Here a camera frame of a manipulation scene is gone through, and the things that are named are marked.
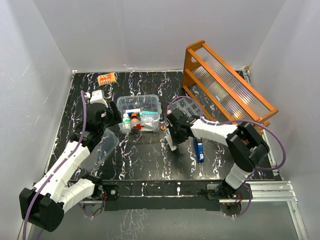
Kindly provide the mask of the white swab packet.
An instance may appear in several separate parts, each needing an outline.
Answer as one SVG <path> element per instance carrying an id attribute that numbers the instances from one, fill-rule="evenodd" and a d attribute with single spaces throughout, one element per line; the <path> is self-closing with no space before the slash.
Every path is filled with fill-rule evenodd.
<path id="1" fill-rule="evenodd" d="M 166 134 L 165 135 L 165 139 L 166 139 L 167 144 L 169 145 L 171 151 L 175 151 L 177 149 L 177 146 L 174 145 L 171 135 L 170 134 Z"/>

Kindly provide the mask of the white green small bottle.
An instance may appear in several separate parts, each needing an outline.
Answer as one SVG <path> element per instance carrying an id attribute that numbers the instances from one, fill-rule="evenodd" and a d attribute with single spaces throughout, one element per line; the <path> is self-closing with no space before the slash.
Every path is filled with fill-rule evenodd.
<path id="1" fill-rule="evenodd" d="M 124 113 L 123 114 L 123 131 L 125 134 L 130 133 L 131 132 L 131 119 L 129 117 L 128 113 Z"/>

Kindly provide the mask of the blue white tube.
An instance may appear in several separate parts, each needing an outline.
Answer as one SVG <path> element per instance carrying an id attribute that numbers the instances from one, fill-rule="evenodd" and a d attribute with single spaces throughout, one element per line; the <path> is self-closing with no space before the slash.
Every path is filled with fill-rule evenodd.
<path id="1" fill-rule="evenodd" d="M 132 114 L 132 113 L 139 114 L 139 113 L 141 112 L 141 109 L 140 109 L 140 108 L 127 109 L 125 112 L 126 112 L 127 114 Z"/>

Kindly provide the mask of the brown orange medicine bottle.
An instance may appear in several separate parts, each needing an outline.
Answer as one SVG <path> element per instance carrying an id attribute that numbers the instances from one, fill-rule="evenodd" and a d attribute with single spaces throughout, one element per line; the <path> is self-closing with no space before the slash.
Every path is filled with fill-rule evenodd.
<path id="1" fill-rule="evenodd" d="M 133 124 L 135 124 L 135 123 L 138 122 L 138 121 L 139 121 L 139 118 L 138 118 L 137 113 L 133 112 L 133 113 L 131 114 L 131 122 L 132 122 Z"/>

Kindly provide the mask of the clear first aid box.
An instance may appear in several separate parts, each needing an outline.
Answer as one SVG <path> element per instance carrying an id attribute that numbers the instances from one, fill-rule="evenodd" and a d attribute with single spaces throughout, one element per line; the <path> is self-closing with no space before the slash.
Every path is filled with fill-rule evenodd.
<path id="1" fill-rule="evenodd" d="M 123 114 L 126 113 L 126 110 L 131 109 L 141 109 L 141 111 L 154 111 L 158 112 L 159 115 L 141 115 L 137 114 L 139 121 L 136 123 L 131 122 L 131 113 L 129 113 L 130 123 L 131 123 L 131 131 L 130 133 L 138 133 L 141 132 L 140 129 L 140 121 L 158 121 L 160 126 L 160 118 L 161 118 L 161 103 L 159 98 L 155 94 L 148 95 L 134 95 L 134 96 L 121 96 L 117 99 L 116 106 L 121 113 L 122 119 Z M 123 122 L 118 124 L 120 132 L 124 133 Z"/>

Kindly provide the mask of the clear tray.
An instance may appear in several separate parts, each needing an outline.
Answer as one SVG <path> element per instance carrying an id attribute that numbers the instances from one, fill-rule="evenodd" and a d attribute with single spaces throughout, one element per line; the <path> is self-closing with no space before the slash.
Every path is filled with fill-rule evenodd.
<path id="1" fill-rule="evenodd" d="M 204 115 L 198 104 L 192 98 L 188 97 L 182 97 L 174 101 L 171 104 L 170 110 L 173 111 L 175 109 L 181 110 L 187 117 L 202 117 Z"/>

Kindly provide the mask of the white blue gauze packet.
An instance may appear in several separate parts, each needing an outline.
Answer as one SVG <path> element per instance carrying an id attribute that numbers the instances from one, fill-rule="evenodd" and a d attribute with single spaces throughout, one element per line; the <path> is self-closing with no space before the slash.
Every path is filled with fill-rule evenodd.
<path id="1" fill-rule="evenodd" d="M 158 121 L 140 121 L 139 124 L 142 132 L 158 132 L 160 130 Z"/>

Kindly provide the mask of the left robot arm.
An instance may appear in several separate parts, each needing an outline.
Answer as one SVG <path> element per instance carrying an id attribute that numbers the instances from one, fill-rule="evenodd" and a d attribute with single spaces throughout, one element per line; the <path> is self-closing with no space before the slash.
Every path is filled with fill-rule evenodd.
<path id="1" fill-rule="evenodd" d="M 114 153 L 119 139 L 109 127 L 121 122 L 121 114 L 113 101 L 85 107 L 83 120 L 58 160 L 38 183 L 19 194 L 21 216 L 26 224 L 53 232 L 73 206 L 85 198 L 97 200 L 103 195 L 102 180 L 89 173 L 71 186 L 68 183 L 79 167 L 94 171 Z"/>

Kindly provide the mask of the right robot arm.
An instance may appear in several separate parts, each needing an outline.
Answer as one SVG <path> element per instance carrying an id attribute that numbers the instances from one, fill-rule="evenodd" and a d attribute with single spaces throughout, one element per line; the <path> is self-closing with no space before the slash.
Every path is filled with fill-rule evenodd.
<path id="1" fill-rule="evenodd" d="M 213 195 L 230 199 L 239 195 L 241 185 L 270 151 L 262 136 L 248 121 L 223 124 L 196 115 L 188 117 L 178 108 L 166 118 L 171 149 L 191 137 L 211 140 L 228 147 L 234 164 L 222 183 L 209 191 Z"/>

